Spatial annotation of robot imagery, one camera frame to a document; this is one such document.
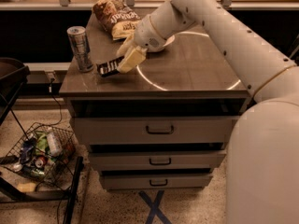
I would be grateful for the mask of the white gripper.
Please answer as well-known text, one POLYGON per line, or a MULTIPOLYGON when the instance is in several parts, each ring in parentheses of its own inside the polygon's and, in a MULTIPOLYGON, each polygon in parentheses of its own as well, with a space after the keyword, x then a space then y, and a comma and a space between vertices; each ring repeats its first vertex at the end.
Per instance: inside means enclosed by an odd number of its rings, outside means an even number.
POLYGON ((134 34, 130 34, 117 50, 116 55, 124 57, 117 70, 122 74, 131 71, 146 60, 147 50, 148 52, 162 51, 165 43, 166 40, 152 25, 150 15, 147 15, 138 23, 134 34))

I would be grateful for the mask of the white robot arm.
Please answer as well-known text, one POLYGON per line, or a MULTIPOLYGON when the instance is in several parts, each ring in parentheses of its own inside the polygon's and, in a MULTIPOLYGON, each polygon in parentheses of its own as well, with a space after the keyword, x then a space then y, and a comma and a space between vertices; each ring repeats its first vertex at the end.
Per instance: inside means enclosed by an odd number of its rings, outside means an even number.
POLYGON ((227 146, 227 224, 299 224, 299 66, 215 0, 170 0, 119 48, 120 72, 200 24, 255 101, 227 146))

